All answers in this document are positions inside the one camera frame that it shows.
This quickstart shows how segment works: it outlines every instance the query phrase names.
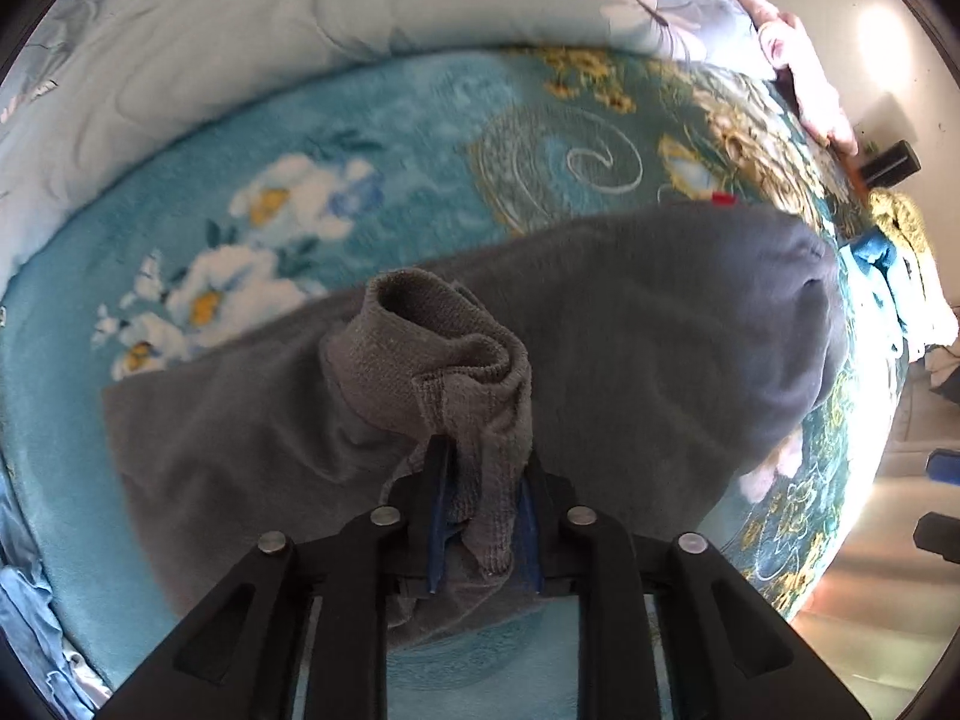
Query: metal screw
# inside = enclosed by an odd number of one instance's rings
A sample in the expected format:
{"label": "metal screw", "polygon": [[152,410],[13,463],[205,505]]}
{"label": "metal screw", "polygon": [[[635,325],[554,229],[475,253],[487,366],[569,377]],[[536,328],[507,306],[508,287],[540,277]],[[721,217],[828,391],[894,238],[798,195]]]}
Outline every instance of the metal screw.
{"label": "metal screw", "polygon": [[267,531],[256,541],[257,549],[264,555],[277,555],[287,546],[287,536],[280,531]]}
{"label": "metal screw", "polygon": [[691,555],[700,555],[702,552],[707,552],[707,547],[709,547],[707,540],[699,533],[684,533],[677,539],[677,543],[680,544],[680,549],[683,552],[689,552]]}
{"label": "metal screw", "polygon": [[597,512],[589,506],[574,506],[566,513],[566,518],[574,525],[592,525],[597,522]]}
{"label": "metal screw", "polygon": [[370,512],[370,522],[381,528],[386,525],[395,525],[400,522],[400,509],[392,506],[378,506]]}

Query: teal blanket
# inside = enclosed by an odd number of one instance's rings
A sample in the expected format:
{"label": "teal blanket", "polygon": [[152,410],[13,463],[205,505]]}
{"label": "teal blanket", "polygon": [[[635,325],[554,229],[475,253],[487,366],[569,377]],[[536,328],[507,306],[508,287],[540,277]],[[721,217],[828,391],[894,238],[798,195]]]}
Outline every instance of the teal blanket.
{"label": "teal blanket", "polygon": [[[3,453],[65,630],[119,683],[174,623],[107,456],[110,381],[383,269],[714,191],[832,242],[861,225],[832,158],[764,82],[592,50],[448,52],[311,81],[128,173],[11,282],[0,333]],[[755,505],[733,480],[704,522],[787,616],[856,517],[899,392],[875,328],[853,311],[848,324],[851,357],[803,423],[799,471]],[[510,639],[517,653],[532,640]]]}

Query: blue clothing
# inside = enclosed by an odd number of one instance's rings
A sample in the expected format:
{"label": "blue clothing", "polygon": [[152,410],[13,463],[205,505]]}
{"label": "blue clothing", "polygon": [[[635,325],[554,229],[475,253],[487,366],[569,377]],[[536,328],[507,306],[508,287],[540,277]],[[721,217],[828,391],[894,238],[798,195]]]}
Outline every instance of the blue clothing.
{"label": "blue clothing", "polygon": [[93,717],[93,704],[64,656],[64,630],[40,555],[0,467],[0,628],[37,691],[67,720]]}
{"label": "blue clothing", "polygon": [[839,252],[840,261],[847,266],[847,283],[854,309],[859,316],[870,316],[875,328],[872,342],[877,351],[888,357],[904,354],[904,334],[896,316],[896,304],[886,279],[879,269],[853,254],[850,245]]}
{"label": "blue clothing", "polygon": [[904,255],[879,227],[870,228],[851,242],[850,250],[863,268],[872,268],[886,282],[887,290],[881,291],[893,297],[896,318],[908,348],[922,353],[930,329],[923,289],[917,276],[910,274]]}
{"label": "blue clothing", "polygon": [[960,485],[960,454],[949,449],[935,449],[926,462],[926,475],[934,482]]}

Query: blue cloth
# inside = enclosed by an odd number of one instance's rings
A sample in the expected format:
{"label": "blue cloth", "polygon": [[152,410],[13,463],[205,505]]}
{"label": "blue cloth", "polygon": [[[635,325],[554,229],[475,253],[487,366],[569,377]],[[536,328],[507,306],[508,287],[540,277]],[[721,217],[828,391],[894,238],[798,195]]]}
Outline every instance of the blue cloth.
{"label": "blue cloth", "polygon": [[[661,718],[673,700],[654,596],[644,596]],[[576,598],[492,628],[387,656],[390,720],[576,720],[580,608]]]}
{"label": "blue cloth", "polygon": [[904,354],[904,333],[886,279],[879,269],[854,256],[849,245],[843,247],[839,255],[847,266],[847,283],[858,311],[875,315],[877,347],[882,353],[898,358]]}
{"label": "blue cloth", "polygon": [[64,656],[53,594],[6,469],[0,469],[0,548],[0,628],[47,703],[66,720],[88,720],[94,707]]}
{"label": "blue cloth", "polygon": [[882,276],[887,289],[877,288],[877,299],[884,300],[885,293],[891,295],[896,318],[908,348],[923,354],[929,332],[923,291],[915,276],[911,276],[906,261],[894,242],[891,242],[879,227],[874,226],[851,241],[850,250],[870,279],[875,280],[877,272]]}

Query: gray towel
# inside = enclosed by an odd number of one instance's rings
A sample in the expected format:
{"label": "gray towel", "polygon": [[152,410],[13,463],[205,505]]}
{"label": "gray towel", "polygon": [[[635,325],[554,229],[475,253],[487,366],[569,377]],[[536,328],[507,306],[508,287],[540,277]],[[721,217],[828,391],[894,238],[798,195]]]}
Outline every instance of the gray towel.
{"label": "gray towel", "polygon": [[[448,520],[488,574],[511,565],[517,484],[533,447],[530,364],[513,333],[462,287],[427,271],[373,279],[363,308],[326,345],[350,408],[424,449],[434,434],[457,443]],[[406,469],[419,470],[415,453]]]}
{"label": "gray towel", "polygon": [[[376,316],[344,330],[364,304],[350,290],[104,393],[134,528],[176,608],[195,604],[260,533],[307,541],[375,506],[416,444],[449,424],[426,382],[457,360],[499,372],[480,422],[506,439],[490,455],[470,450],[472,487],[458,499],[470,523],[484,523],[467,539],[472,554],[496,566],[510,524],[496,505],[526,447],[517,338],[545,468],[582,502],[658,538],[696,528],[733,474],[756,467],[826,397],[846,356],[832,251],[769,207],[690,202],[574,220],[428,269],[464,285],[496,322],[466,294],[476,314],[461,306],[438,317],[423,313],[429,300],[395,304],[371,290]],[[470,316],[486,322],[475,346]],[[414,356],[419,331],[407,331],[418,326],[449,327],[449,348]],[[373,355],[399,359],[383,367]],[[423,361],[438,365],[434,375]],[[503,459],[502,478],[486,457]],[[414,622],[417,635],[436,627]]]}

